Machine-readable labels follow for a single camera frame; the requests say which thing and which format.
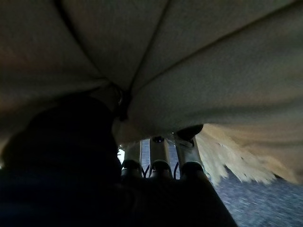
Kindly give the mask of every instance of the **gravel ground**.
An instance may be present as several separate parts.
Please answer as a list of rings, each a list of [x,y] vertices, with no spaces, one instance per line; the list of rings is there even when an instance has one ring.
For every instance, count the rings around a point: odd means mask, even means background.
[[[169,148],[172,169],[178,161]],[[149,142],[143,141],[142,166],[149,164]],[[270,185],[242,183],[229,172],[215,187],[225,206],[240,227],[303,227],[303,185],[277,179]]]

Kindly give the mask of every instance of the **beige fabric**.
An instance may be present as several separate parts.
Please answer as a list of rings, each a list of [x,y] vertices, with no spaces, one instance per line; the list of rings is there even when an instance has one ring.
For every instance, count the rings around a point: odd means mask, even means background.
[[[133,95],[118,142],[217,124],[299,182],[302,46],[303,2],[3,0],[0,144],[55,98],[113,82]]]

